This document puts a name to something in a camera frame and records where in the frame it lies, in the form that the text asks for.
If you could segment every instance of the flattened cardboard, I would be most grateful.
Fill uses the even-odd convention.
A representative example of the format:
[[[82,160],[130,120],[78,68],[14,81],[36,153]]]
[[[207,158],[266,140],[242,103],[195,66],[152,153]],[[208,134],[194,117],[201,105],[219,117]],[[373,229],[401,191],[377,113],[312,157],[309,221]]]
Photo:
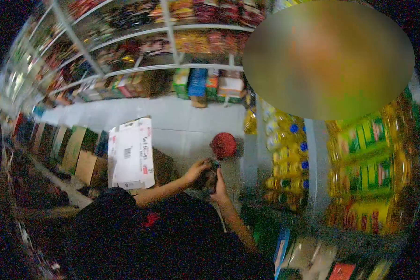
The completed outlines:
[[[40,123],[36,137],[34,139],[33,153],[42,161],[50,159],[51,145],[53,144],[54,134],[57,127],[46,123]]]
[[[107,160],[89,151],[81,150],[75,175],[87,186],[105,189],[107,187]]]
[[[72,135],[72,130],[67,126],[60,126],[57,129],[55,140],[53,142],[53,149],[51,150],[50,159],[54,164],[60,164],[64,158],[65,149],[67,148],[68,140]]]
[[[93,152],[97,138],[98,134],[88,128],[73,126],[72,136],[68,140],[64,159],[62,160],[62,170],[75,175],[79,152],[81,150]]]

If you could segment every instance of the hand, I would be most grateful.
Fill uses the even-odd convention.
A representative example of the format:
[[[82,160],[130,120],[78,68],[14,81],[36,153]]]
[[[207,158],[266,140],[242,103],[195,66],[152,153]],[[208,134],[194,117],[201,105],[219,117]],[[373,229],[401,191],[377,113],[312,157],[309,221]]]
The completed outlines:
[[[191,185],[196,181],[196,179],[201,175],[202,171],[207,170],[210,168],[208,164],[208,159],[200,160],[193,164],[187,173],[182,177],[185,181],[185,184]]]
[[[218,204],[224,203],[225,201],[229,200],[229,196],[227,195],[226,191],[226,183],[224,183],[223,174],[221,173],[221,168],[218,168],[216,171],[218,175],[218,182],[216,182],[216,193],[210,195],[210,197],[215,200]]]

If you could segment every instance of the green product box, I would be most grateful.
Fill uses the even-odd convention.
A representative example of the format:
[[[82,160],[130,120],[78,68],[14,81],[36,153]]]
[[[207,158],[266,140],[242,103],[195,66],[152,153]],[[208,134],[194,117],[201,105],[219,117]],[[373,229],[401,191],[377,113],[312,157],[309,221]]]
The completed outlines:
[[[176,91],[177,97],[182,99],[190,99],[187,92],[188,78],[190,75],[190,69],[178,69],[173,77],[173,86]]]
[[[226,102],[226,98],[225,98],[225,96],[218,95],[217,96],[217,101],[224,103],[224,102]],[[229,103],[241,103],[241,98],[239,98],[239,97],[229,97]]]
[[[209,70],[207,76],[206,84],[206,95],[207,100],[218,100],[218,79],[219,79],[219,70],[211,69]]]
[[[126,98],[124,96],[124,94],[121,93],[120,89],[118,88],[118,86],[119,86],[119,84],[120,84],[121,79],[123,78],[123,76],[124,75],[116,76],[115,79],[114,79],[114,81],[113,81],[113,84],[112,84],[112,93],[115,96],[115,98]]]

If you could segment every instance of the white cardboard box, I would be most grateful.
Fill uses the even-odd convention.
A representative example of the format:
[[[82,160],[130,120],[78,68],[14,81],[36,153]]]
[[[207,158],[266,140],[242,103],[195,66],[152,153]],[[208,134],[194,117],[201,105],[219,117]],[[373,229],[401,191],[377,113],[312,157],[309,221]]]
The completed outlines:
[[[155,184],[150,118],[140,118],[109,132],[109,187],[147,189]]]

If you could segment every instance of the small object in hand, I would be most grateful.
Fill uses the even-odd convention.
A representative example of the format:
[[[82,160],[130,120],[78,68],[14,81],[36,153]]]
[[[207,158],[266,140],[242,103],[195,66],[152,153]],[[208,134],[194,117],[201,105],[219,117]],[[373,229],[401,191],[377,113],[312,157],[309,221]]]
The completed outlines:
[[[216,171],[220,168],[218,161],[209,159],[205,164],[210,165],[210,169],[204,170],[201,173],[201,176],[194,182],[192,189],[202,190],[208,194],[216,193],[216,182],[218,182],[218,175]]]

